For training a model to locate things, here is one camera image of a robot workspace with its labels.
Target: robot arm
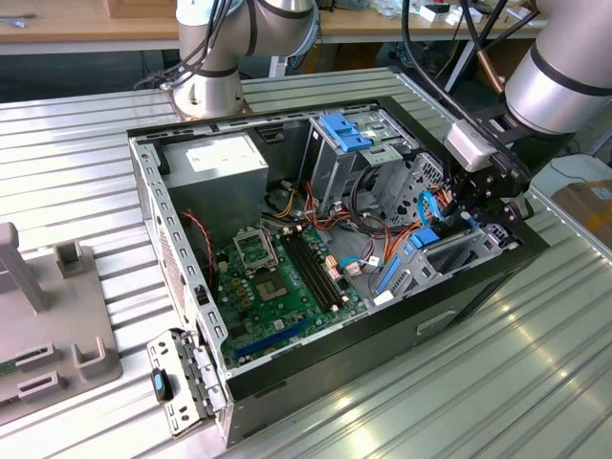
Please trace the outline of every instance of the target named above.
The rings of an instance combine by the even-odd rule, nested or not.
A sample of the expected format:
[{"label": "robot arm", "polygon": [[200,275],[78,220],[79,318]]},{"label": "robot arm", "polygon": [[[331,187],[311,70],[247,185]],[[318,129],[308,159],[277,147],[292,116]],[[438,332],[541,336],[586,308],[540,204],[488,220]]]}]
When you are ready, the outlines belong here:
[{"label": "robot arm", "polygon": [[[533,177],[612,98],[612,0],[538,0],[549,16],[544,30],[509,79],[503,101],[473,117],[515,154]],[[490,197],[514,197],[529,180],[492,161],[498,149],[470,123],[454,123],[445,146],[454,208],[480,221],[511,224],[512,204],[490,209]]]},{"label": "robot arm", "polygon": [[166,85],[186,118],[216,118],[244,106],[238,61],[243,55],[301,55],[317,38],[314,0],[221,0],[223,27],[204,47],[213,0],[179,0],[179,44],[185,70]]}]

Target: yellow wire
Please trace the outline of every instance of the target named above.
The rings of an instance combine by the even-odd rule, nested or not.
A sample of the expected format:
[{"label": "yellow wire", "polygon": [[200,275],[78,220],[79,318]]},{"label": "yellow wire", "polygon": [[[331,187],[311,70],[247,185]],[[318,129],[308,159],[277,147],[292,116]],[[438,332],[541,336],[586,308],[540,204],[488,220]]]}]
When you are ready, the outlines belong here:
[{"label": "yellow wire", "polygon": [[287,203],[287,206],[284,208],[282,212],[277,213],[274,217],[283,218],[289,215],[289,212],[291,212],[291,209],[294,206],[294,197],[295,197],[295,191],[292,191],[291,195],[289,196],[289,203]]}]

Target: slotted aluminum surface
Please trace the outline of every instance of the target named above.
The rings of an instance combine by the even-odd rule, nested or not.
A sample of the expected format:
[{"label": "slotted aluminum surface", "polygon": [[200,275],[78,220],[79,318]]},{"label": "slotted aluminum surface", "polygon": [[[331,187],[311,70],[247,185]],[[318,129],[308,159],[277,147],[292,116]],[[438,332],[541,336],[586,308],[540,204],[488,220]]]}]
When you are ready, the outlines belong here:
[{"label": "slotted aluminum surface", "polygon": [[[245,83],[253,110],[393,96],[441,139],[450,116],[367,70]],[[0,457],[214,457],[213,425],[174,441],[144,345],[177,326],[142,225],[125,129],[177,120],[156,91],[0,105],[0,217],[26,257],[94,248],[121,352],[115,382],[0,427]],[[460,326],[226,452],[256,457],[608,457],[612,273],[545,205],[553,247]]]}]

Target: expansion card bracket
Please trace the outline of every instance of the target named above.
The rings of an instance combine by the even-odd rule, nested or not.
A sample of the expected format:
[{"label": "expansion card bracket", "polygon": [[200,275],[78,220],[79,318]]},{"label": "expansion card bracket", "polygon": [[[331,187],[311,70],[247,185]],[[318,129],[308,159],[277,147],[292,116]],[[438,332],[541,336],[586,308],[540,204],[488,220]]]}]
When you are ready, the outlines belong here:
[{"label": "expansion card bracket", "polygon": [[186,433],[227,406],[208,351],[196,344],[191,332],[168,330],[146,347],[155,395],[164,405],[172,436]]}]

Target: motherboard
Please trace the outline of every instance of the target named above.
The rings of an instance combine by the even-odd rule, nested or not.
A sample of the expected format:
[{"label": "motherboard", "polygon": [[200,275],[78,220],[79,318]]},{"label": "motherboard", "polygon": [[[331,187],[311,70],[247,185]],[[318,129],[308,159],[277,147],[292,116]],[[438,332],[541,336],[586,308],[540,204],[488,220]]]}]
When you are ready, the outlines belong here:
[{"label": "motherboard", "polygon": [[[277,235],[241,231],[215,257],[220,267],[217,304],[229,331],[222,345],[228,368],[366,310],[312,227]],[[261,268],[253,270],[257,263]]]}]

